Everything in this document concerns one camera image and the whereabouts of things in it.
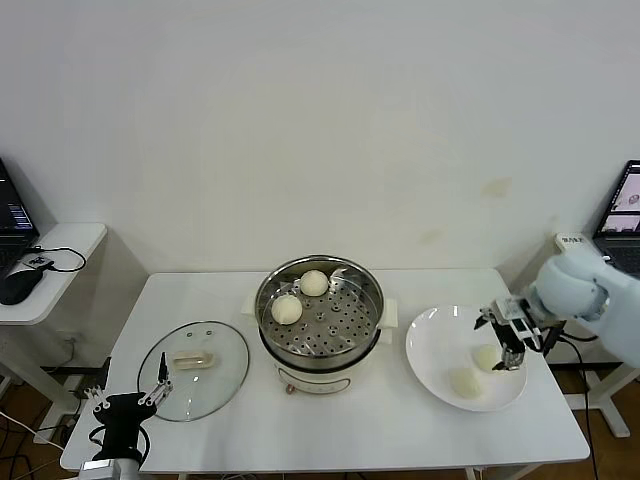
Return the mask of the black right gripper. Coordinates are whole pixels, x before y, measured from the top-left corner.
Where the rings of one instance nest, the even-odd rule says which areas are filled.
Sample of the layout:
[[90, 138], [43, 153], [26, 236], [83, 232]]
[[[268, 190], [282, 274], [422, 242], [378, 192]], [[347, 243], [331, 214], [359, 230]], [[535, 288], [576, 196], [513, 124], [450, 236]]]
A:
[[[521, 343], [534, 351], [541, 351], [543, 338], [541, 331], [528, 310], [529, 304], [521, 297], [503, 297], [479, 309], [474, 329], [483, 326], [501, 325], [506, 327]], [[501, 359], [492, 367], [493, 371], [518, 370], [524, 362], [524, 351], [504, 349]]]

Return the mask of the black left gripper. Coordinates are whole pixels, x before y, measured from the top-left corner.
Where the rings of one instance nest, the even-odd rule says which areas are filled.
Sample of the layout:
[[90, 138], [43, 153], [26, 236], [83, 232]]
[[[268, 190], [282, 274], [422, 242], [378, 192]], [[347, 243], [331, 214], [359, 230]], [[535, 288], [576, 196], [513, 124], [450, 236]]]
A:
[[100, 459], [142, 459], [138, 449], [141, 424], [156, 413], [173, 390], [169, 379], [166, 353], [160, 356], [156, 386], [149, 393], [105, 395], [101, 387], [84, 390], [93, 401], [93, 412], [99, 412], [99, 423], [105, 427]]

